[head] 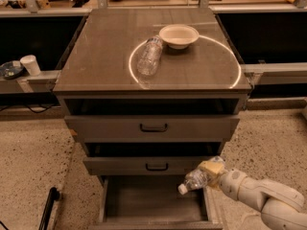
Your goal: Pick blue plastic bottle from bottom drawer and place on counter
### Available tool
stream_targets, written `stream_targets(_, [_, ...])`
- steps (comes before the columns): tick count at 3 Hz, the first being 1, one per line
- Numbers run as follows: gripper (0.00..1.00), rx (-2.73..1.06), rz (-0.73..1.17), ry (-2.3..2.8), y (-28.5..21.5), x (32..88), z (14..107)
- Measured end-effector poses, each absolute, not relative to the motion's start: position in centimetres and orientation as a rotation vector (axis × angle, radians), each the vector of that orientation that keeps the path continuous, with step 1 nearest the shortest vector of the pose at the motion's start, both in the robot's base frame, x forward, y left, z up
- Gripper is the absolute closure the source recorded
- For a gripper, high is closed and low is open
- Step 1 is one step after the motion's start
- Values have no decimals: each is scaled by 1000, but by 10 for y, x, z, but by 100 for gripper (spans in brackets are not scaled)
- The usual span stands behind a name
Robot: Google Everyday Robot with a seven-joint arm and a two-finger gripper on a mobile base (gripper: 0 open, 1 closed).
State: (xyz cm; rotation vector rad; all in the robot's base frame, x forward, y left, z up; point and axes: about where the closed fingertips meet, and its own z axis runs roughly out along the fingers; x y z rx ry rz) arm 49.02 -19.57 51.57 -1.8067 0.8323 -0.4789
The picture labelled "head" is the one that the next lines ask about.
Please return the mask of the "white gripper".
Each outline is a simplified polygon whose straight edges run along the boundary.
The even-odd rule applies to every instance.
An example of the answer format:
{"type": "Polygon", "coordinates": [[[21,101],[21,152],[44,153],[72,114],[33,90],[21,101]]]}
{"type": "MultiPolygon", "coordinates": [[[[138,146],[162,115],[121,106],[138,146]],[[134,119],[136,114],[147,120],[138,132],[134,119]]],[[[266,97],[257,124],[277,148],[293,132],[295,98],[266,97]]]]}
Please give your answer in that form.
{"type": "MultiPolygon", "coordinates": [[[[224,172],[224,164],[221,162],[202,161],[198,165],[198,168],[209,175],[219,175],[224,172]]],[[[237,200],[241,184],[247,177],[244,172],[231,169],[224,173],[219,180],[211,179],[208,182],[208,187],[217,191],[222,190],[226,196],[237,200]]]]}

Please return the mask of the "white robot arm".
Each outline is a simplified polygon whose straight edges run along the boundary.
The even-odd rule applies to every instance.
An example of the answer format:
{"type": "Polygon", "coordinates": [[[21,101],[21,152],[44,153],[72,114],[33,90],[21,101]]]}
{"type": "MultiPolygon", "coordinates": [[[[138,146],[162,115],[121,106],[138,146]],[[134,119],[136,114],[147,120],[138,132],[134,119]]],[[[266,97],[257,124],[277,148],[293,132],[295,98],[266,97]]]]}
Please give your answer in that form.
{"type": "Polygon", "coordinates": [[[270,179],[253,179],[221,161],[202,161],[198,168],[208,176],[208,186],[217,186],[226,196],[258,211],[271,230],[307,230],[302,213],[304,196],[270,179]]]}

